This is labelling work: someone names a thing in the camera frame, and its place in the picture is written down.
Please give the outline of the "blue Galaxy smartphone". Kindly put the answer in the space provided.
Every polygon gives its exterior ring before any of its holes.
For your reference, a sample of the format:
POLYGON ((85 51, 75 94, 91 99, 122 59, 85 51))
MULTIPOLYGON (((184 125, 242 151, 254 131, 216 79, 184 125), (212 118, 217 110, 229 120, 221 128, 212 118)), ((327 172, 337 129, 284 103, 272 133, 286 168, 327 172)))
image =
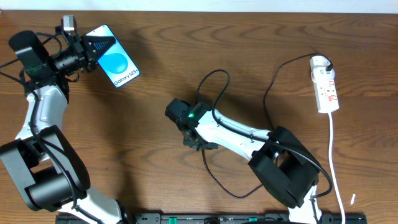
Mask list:
POLYGON ((116 88, 122 87, 141 74, 134 61, 106 24, 87 33, 87 36, 111 36, 115 38, 115 44, 98 59, 98 63, 116 88))

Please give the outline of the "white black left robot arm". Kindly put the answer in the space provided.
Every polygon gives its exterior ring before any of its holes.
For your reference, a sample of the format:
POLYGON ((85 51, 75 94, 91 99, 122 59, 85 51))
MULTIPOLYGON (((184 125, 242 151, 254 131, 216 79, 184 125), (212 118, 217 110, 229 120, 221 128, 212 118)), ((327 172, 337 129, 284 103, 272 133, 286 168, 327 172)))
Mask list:
POLYGON ((17 82, 24 88, 29 107, 15 140, 1 146, 1 161, 33 211, 69 213, 88 223, 127 223, 119 202, 91 186, 83 161, 61 130, 70 76, 79 70, 94 70, 116 39, 59 29, 46 39, 67 44, 67 48, 51 55, 40 36, 25 30, 9 40, 23 65, 17 82))

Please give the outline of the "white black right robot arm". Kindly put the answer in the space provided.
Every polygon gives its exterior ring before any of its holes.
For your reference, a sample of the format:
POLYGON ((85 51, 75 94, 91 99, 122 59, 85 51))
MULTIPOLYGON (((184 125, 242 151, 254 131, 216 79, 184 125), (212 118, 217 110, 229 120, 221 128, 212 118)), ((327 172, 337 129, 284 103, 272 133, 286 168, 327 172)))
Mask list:
POLYGON ((320 223, 315 193, 320 167, 287 129, 256 129, 223 116, 210 105, 172 100, 165 115, 183 135, 183 144, 205 151, 223 146, 248 161, 262 186, 289 209, 289 221, 320 223))

